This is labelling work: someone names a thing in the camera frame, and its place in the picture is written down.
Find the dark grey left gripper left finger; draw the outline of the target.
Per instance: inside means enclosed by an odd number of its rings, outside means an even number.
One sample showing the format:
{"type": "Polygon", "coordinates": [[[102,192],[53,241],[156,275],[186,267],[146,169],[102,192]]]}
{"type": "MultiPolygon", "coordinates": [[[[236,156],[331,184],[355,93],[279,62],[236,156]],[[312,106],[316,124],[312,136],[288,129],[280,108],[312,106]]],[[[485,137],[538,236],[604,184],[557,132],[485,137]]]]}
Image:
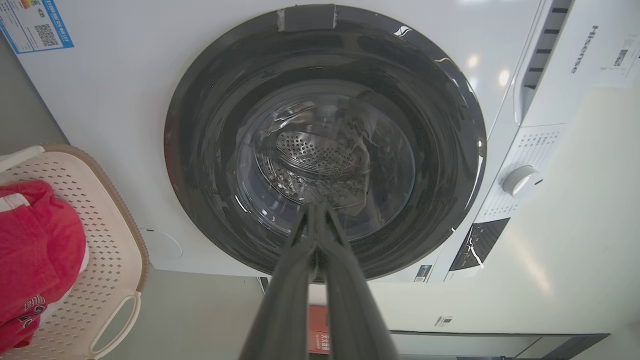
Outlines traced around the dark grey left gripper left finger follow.
{"type": "Polygon", "coordinates": [[[309,285],[317,273],[320,205],[303,205],[238,360],[308,360],[309,285]]]}

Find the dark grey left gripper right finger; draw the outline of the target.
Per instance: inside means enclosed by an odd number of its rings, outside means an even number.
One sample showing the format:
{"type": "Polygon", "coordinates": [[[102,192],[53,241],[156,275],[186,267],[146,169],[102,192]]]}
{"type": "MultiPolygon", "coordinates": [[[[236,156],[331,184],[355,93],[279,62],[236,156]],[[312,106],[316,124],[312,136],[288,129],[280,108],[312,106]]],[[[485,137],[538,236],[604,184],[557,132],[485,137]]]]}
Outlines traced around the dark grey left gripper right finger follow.
{"type": "Polygon", "coordinates": [[[337,215],[327,203],[315,210],[315,261],[326,287],[330,360],[399,360],[337,215]]]}

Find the cream perforated laundry basket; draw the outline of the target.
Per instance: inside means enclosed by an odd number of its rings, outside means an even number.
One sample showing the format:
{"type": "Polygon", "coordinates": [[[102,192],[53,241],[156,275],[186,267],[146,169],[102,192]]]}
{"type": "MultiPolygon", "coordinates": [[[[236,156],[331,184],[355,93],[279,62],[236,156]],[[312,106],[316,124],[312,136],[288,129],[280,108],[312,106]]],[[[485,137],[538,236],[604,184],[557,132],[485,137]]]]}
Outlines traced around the cream perforated laundry basket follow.
{"type": "Polygon", "coordinates": [[[32,180],[50,184],[77,212],[87,267],[30,345],[8,350],[0,360],[99,360],[137,321],[150,266],[146,244],[110,178],[86,152],[46,143],[0,155],[0,185],[32,180]]]}

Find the red cardboard box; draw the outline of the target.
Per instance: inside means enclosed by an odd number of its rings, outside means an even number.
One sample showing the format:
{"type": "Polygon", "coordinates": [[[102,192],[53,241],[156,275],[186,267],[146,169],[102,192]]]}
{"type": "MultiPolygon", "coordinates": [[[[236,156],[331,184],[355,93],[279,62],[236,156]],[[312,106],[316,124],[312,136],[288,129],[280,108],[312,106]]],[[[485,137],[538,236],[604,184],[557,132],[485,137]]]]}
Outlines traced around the red cardboard box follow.
{"type": "Polygon", "coordinates": [[[329,312],[326,306],[308,308],[307,349],[311,354],[330,354],[329,312]]]}

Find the round white filter cover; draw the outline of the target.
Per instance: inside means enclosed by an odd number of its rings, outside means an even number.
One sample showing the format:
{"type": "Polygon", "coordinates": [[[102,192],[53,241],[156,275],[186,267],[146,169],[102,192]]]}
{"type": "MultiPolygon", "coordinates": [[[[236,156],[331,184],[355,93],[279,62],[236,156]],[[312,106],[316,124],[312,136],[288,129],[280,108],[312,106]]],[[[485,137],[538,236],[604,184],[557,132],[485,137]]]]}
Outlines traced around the round white filter cover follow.
{"type": "Polygon", "coordinates": [[[139,232],[152,261],[173,261],[182,257],[182,246],[171,235],[146,227],[139,228],[139,232]]]}

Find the black washer display panel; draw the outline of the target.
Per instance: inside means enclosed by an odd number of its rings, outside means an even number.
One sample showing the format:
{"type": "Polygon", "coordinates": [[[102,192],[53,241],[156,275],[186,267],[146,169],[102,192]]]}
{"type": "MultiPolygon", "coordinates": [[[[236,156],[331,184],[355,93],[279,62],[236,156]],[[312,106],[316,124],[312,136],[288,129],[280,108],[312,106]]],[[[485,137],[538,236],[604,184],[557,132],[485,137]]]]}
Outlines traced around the black washer display panel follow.
{"type": "Polygon", "coordinates": [[[474,223],[455,256],[449,271],[461,271],[484,264],[510,219],[474,223]]]}

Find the dark round washing machine door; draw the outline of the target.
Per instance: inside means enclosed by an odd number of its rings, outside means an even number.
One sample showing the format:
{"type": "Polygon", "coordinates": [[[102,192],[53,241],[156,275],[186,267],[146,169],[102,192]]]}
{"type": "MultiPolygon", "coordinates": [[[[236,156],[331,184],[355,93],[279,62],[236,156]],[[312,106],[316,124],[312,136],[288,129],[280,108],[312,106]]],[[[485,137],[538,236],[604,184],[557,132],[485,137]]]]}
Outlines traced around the dark round washing machine door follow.
{"type": "Polygon", "coordinates": [[[459,226],[485,172],[476,96],[428,37],[336,5],[331,30],[277,12],[220,36],[167,111],[179,202],[213,244],[272,274],[298,210],[327,203],[369,279],[416,264],[459,226]]]}

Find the white round program knob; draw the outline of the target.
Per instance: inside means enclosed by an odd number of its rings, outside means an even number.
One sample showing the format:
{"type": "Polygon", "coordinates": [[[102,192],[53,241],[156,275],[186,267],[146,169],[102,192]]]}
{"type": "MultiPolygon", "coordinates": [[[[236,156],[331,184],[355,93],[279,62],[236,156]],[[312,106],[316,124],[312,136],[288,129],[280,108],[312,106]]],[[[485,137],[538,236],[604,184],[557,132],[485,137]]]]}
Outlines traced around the white round program knob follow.
{"type": "Polygon", "coordinates": [[[508,174],[502,189],[514,199],[523,199],[534,192],[543,180],[543,175],[535,167],[524,165],[508,174]]]}

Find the red and white garment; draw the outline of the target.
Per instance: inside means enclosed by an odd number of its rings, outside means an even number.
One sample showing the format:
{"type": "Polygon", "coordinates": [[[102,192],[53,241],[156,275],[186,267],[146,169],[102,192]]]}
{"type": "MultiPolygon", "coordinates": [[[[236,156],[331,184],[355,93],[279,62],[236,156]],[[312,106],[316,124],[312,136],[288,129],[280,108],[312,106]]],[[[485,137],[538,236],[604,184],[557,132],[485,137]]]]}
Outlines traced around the red and white garment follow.
{"type": "Polygon", "coordinates": [[[0,354],[30,344],[86,267],[87,248],[80,217],[48,183],[0,186],[0,354]]]}

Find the white front-loading washing machine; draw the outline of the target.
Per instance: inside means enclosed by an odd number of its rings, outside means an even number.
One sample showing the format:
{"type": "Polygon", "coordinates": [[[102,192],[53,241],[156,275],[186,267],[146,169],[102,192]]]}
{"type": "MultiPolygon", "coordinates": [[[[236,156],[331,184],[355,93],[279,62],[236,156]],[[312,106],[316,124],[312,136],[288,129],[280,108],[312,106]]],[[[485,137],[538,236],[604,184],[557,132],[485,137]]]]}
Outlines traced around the white front-loading washing machine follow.
{"type": "Polygon", "coordinates": [[[210,240],[187,218],[170,189],[161,134],[178,80],[196,56],[233,26],[270,10],[312,2],[371,10],[419,31],[453,57],[480,103],[489,139],[487,169],[470,214],[434,253],[383,276],[425,283],[462,280],[481,266],[450,271],[472,223],[512,216],[518,201],[501,189],[507,170],[547,166],[563,130],[595,87],[620,88],[640,74],[640,0],[574,0],[522,126],[515,123],[514,78],[541,0],[54,0],[73,48],[16,54],[71,145],[106,170],[142,228],[182,247],[177,260],[151,260],[163,271],[262,276],[210,240]],[[628,50],[621,68],[616,48],[628,50]]]}

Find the white detergent drawer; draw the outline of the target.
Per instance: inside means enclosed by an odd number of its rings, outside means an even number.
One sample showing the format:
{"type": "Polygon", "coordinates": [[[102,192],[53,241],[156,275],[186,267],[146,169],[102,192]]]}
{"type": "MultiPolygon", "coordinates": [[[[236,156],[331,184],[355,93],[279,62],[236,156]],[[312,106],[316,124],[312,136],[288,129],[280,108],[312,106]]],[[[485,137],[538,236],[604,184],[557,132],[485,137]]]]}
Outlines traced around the white detergent drawer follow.
{"type": "Polygon", "coordinates": [[[521,66],[513,80],[514,118],[518,127],[540,86],[555,45],[575,0],[541,0],[526,39],[521,66]]]}

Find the blue energy label sticker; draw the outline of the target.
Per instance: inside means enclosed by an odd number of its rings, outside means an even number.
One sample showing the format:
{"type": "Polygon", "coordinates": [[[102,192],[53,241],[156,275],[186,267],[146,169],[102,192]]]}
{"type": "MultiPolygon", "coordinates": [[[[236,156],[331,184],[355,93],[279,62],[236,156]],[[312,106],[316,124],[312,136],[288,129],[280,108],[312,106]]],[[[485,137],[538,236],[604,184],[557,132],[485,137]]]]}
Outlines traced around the blue energy label sticker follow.
{"type": "Polygon", "coordinates": [[[74,47],[55,0],[0,0],[0,30],[17,55],[74,47]]]}

